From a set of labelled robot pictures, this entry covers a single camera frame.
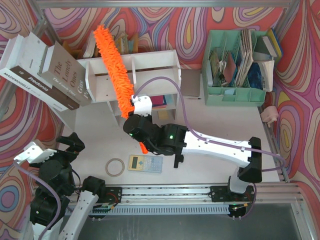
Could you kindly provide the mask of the black clip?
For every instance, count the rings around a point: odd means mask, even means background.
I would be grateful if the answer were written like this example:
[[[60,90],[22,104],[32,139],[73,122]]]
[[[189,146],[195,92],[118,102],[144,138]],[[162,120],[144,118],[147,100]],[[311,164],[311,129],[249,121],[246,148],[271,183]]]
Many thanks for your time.
[[[173,167],[177,169],[179,167],[179,163],[184,162],[184,156],[182,154],[176,154],[174,157],[174,165]]]

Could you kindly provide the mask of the clear tape roll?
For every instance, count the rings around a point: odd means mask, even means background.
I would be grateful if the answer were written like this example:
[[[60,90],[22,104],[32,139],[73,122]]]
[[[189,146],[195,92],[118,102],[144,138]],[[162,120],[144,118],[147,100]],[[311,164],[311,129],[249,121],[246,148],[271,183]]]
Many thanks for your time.
[[[105,172],[110,177],[119,177],[124,170],[125,163],[119,158],[112,158],[105,165]]]

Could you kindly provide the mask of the orange microfiber duster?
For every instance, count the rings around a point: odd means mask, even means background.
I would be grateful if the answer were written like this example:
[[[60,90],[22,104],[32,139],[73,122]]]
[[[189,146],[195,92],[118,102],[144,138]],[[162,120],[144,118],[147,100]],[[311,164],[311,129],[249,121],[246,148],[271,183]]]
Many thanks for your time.
[[[129,124],[137,123],[140,118],[137,114],[134,114],[135,107],[132,103],[132,97],[135,93],[134,85],[129,79],[122,56],[116,48],[110,30],[103,25],[99,25],[93,34],[112,82],[121,116],[125,118],[124,126],[128,127]]]

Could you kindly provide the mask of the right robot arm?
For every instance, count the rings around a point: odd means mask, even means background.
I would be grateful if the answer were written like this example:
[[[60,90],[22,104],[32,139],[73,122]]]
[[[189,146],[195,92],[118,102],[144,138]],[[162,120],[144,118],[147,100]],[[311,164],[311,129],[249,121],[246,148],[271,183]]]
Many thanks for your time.
[[[238,167],[229,177],[228,189],[243,194],[249,184],[262,182],[261,140],[232,141],[213,137],[186,126],[153,123],[152,117],[132,114],[123,124],[123,131],[138,141],[146,153],[174,156],[173,167],[183,163],[185,155],[207,155]]]

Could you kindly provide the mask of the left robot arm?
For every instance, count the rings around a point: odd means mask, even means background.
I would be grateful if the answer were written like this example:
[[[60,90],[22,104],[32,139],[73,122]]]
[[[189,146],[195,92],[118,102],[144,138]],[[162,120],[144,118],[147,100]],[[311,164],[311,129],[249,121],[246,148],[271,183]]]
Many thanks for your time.
[[[71,163],[85,148],[73,132],[59,136],[56,141],[67,145],[66,150],[45,149],[38,140],[29,144],[26,151],[31,167],[38,169],[38,189],[30,204],[30,221],[36,240],[76,240],[93,209],[106,193],[105,181],[89,176],[81,187],[76,187]],[[76,190],[80,195],[77,204],[63,228],[69,196]]]

